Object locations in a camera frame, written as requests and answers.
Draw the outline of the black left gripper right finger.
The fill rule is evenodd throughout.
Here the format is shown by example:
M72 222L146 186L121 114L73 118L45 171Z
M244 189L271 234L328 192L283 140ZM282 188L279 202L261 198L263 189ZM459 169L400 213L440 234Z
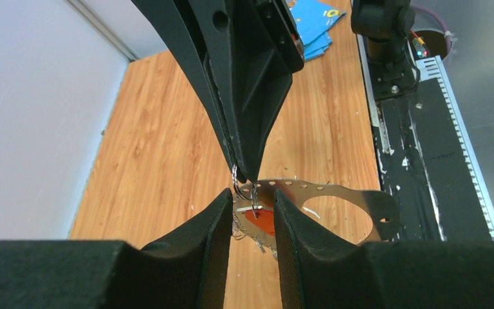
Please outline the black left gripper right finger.
M284 308L494 308L494 241L357 246L274 200Z

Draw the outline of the silver key with red tag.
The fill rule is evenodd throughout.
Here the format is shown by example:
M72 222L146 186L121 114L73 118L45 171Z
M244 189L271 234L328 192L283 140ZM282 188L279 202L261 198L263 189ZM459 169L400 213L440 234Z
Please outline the silver key with red tag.
M239 219L241 230L247 235L275 236L274 210L273 207L255 206L239 207L234 210Z

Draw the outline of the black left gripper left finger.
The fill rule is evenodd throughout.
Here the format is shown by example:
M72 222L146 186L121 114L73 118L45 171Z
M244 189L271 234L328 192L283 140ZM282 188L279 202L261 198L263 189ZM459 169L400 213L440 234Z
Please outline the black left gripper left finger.
M0 240L0 308L222 308L233 198L135 248L122 240Z

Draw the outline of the metal key organizer plate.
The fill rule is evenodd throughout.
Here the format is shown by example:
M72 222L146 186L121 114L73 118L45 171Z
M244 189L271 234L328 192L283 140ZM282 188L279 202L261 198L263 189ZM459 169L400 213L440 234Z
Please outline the metal key organizer plate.
M233 199L233 232L236 240L250 238L262 252L276 253L275 236L249 236L241 230L234 210L239 207L273 207L273 195L282 191L302 214L346 241L389 241L400 228L399 207L382 191L349 189L341 185L311 183L298 179L267 179L241 186Z

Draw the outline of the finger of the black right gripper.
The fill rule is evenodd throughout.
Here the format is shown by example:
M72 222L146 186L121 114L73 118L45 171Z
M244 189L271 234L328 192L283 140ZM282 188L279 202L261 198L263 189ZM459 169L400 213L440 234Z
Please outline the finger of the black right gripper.
M245 182L233 148L225 108L210 56L214 1L133 1L157 31L201 101L230 172Z
M259 177L270 131L304 67L285 1L191 1L203 48L188 79L240 182Z

